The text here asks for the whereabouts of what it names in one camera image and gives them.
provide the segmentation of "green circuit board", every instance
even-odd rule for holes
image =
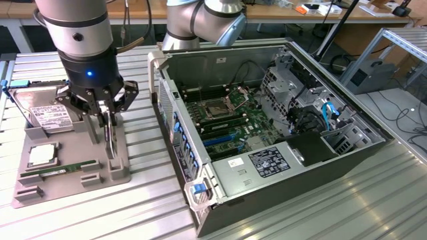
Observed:
[[[256,98],[235,90],[228,102],[220,97],[186,104],[196,128],[203,129],[199,132],[203,143],[231,136],[231,140],[206,146],[212,161],[267,147],[282,136],[272,120],[258,108]]]

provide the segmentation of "power supply label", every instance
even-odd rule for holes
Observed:
[[[38,106],[30,108],[32,116],[43,129],[58,129],[74,125],[64,105]]]
[[[291,168],[276,147],[255,152],[248,157],[263,178]]]

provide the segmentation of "wooden desk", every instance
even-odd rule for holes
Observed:
[[[8,10],[11,6],[11,1],[10,0],[0,0],[0,19],[7,19],[8,16]]]
[[[152,23],[166,24],[167,23],[167,0],[150,0],[151,12],[152,12]],[[36,8],[35,3],[16,3],[12,2],[8,7],[10,25],[19,28],[27,25],[39,25],[32,19],[34,10]],[[112,25],[122,25],[124,18],[124,8],[116,5],[108,5],[110,22]],[[143,5],[132,4],[131,10],[131,24],[147,24],[148,23],[148,11],[144,10]],[[338,26],[341,19],[345,16],[346,9],[341,15],[333,14],[327,17],[326,23],[334,24],[333,30]],[[421,15],[411,13],[413,19],[418,20],[422,18]],[[321,14],[303,15],[291,8],[282,8],[275,5],[248,5],[247,6],[247,22],[255,24],[319,24],[325,20],[325,16]],[[347,24],[409,24],[411,22],[407,17],[375,17],[357,7],[346,21]],[[31,43],[26,40],[22,31],[18,35],[12,34],[16,45],[22,53],[32,52]]]

